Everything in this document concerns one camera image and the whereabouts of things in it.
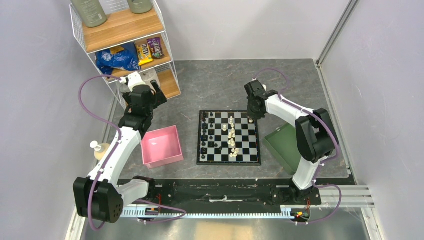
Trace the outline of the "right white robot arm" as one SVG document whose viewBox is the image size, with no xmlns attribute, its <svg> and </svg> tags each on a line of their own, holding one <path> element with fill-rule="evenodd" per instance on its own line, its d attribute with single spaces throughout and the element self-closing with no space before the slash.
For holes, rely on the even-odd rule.
<svg viewBox="0 0 424 240">
<path fill-rule="evenodd" d="M 336 159 L 340 145 L 328 111 L 313 110 L 283 97 L 280 92 L 266 90 L 254 79 L 244 86 L 247 93 L 247 115 L 260 120 L 266 114 L 279 117 L 295 129 L 300 162 L 291 178 L 289 200 L 300 205 L 317 188 L 319 169 L 325 162 Z"/>
</svg>

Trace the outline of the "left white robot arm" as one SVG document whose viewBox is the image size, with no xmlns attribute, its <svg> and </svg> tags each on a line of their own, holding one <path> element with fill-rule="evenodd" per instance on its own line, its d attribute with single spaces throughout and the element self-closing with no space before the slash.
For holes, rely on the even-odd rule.
<svg viewBox="0 0 424 240">
<path fill-rule="evenodd" d="M 118 124 L 89 111 L 82 101 L 82 89 L 78 90 L 81 107 L 93 118 L 116 129 L 110 147 L 95 168 L 87 177 L 78 177 L 73 183 L 77 214 L 87 218 L 93 230 L 98 229 L 95 220 L 102 224 L 115 223 L 126 206 L 138 200 L 152 204 L 157 198 L 152 178 L 136 176 L 124 185 L 118 185 L 118 180 L 133 150 L 151 127 L 154 109 L 168 100 L 158 83 L 147 84 L 138 72 L 118 77 L 117 81 L 129 88 L 123 94 L 127 107 Z"/>
</svg>

